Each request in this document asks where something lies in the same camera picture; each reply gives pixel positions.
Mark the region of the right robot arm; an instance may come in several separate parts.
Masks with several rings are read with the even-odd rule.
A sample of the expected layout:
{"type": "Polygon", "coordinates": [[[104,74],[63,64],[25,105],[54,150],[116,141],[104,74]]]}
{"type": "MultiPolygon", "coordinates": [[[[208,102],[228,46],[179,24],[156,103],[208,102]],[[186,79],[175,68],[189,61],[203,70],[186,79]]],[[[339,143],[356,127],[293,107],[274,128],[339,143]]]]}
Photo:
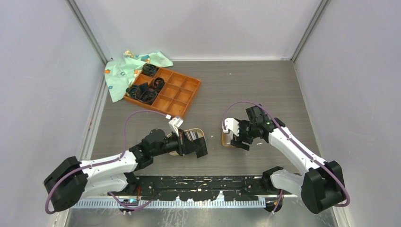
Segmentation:
{"type": "Polygon", "coordinates": [[[345,207],[350,195],[345,187],[343,172],[336,161],[326,161],[302,144],[277,117],[261,105],[246,109],[248,120],[223,117],[223,144],[249,150],[256,138],[280,151],[298,170],[290,173],[276,166],[262,174],[262,187],[268,194],[287,191],[299,197],[306,208],[318,214],[330,207],[345,207]]]}

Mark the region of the oval wooden card tray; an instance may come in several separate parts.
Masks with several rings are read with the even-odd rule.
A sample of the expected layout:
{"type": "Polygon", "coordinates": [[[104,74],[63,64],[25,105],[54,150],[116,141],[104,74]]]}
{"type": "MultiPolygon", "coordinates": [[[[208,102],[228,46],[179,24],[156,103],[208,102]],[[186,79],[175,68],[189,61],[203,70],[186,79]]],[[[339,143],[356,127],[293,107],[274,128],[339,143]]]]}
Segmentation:
{"type": "Polygon", "coordinates": [[[206,140],[204,132],[199,128],[193,128],[188,130],[181,130],[182,135],[191,142],[189,148],[183,148],[179,153],[179,148],[170,151],[168,154],[171,156],[185,156],[190,153],[195,153],[197,158],[200,158],[207,154],[206,140]]]}

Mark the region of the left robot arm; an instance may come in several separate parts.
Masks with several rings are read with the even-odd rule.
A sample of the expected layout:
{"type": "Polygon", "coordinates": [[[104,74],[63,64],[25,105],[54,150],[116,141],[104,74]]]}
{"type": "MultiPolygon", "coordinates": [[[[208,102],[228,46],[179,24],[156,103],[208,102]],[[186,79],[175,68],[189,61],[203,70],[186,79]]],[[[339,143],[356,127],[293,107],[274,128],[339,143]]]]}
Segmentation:
{"type": "Polygon", "coordinates": [[[204,132],[179,129],[166,135],[153,129],[141,142],[117,155],[86,161],[68,157],[44,180],[48,193],[45,212],[61,212],[81,199],[106,192],[133,195],[138,189],[134,172],[153,164],[154,157],[171,152],[179,156],[195,153],[197,158],[207,155],[204,132]]]}

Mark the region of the orange leather card holder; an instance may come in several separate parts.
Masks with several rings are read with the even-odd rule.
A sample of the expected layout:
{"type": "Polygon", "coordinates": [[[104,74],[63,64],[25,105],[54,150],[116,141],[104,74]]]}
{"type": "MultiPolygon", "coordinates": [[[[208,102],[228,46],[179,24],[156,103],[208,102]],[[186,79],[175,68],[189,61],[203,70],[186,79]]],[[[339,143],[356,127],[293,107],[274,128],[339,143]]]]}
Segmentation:
{"type": "Polygon", "coordinates": [[[232,131],[222,131],[221,142],[224,147],[234,147],[231,144],[236,135],[232,131]]]}

